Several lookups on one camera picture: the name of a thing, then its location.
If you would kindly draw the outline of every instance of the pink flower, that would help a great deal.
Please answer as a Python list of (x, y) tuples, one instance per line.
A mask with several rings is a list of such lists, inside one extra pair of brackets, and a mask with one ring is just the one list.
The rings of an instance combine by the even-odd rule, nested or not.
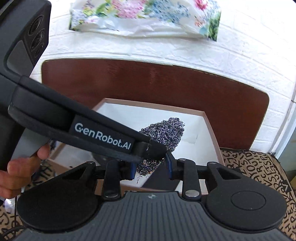
[(195, 0), (195, 6), (203, 11), (207, 8), (207, 1)]
[(118, 10), (120, 18), (137, 18), (139, 12), (143, 10), (143, 5), (147, 0), (112, 0), (112, 5)]

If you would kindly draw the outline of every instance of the red flower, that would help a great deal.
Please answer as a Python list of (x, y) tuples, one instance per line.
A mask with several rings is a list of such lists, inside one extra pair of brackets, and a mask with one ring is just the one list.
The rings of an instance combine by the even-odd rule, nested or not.
[(207, 8), (207, 2), (204, 3), (203, 0), (195, 0), (195, 6), (203, 11)]

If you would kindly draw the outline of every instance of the camera lens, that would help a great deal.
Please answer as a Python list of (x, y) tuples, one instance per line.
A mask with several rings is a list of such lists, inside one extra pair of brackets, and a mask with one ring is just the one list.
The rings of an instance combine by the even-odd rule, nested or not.
[(36, 53), (35, 53), (35, 58), (40, 54), (40, 52), (43, 50), (44, 48), (44, 43), (42, 43), (38, 49), (36, 50)]
[(31, 46), (30, 46), (30, 51), (33, 51), (38, 46), (38, 44), (40, 43), (41, 39), (43, 38), (43, 35), (44, 35), (44, 29), (42, 29), (36, 35), (36, 37), (33, 39), (33, 42), (31, 43)]
[(39, 16), (38, 18), (35, 19), (35, 21), (32, 23), (30, 30), (29, 30), (29, 35), (32, 35), (37, 28), (40, 26), (40, 23), (42, 22), (43, 16)]

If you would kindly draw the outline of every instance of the logo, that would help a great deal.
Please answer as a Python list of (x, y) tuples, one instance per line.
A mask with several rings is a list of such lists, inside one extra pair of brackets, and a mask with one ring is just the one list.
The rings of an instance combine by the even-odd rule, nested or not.
[(117, 140), (112, 138), (110, 135), (109, 136), (104, 135), (101, 131), (94, 131), (89, 128), (84, 128), (82, 123), (77, 123), (75, 125), (75, 131), (79, 133), (83, 133), (84, 135), (89, 136), (91, 138), (99, 139), (100, 141), (106, 142), (108, 144), (113, 144), (114, 146), (126, 148), (127, 150), (129, 150), (131, 147), (131, 143), (125, 142), (123, 144), (121, 139)]
[(156, 195), (154, 195), (153, 193), (151, 193), (151, 194), (148, 195), (148, 198), (154, 199), (154, 198), (156, 198)]

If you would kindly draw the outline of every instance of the white brick wall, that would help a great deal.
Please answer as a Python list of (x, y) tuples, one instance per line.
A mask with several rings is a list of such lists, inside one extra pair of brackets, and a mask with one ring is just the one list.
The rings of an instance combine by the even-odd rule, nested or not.
[(291, 103), (296, 82), (296, 4), (292, 0), (220, 0), (218, 41), (131, 39), (68, 30), (71, 0), (51, 0), (49, 46), (55, 58), (115, 58), (174, 64), (219, 74), (268, 93), (270, 103), (252, 150), (269, 151)]

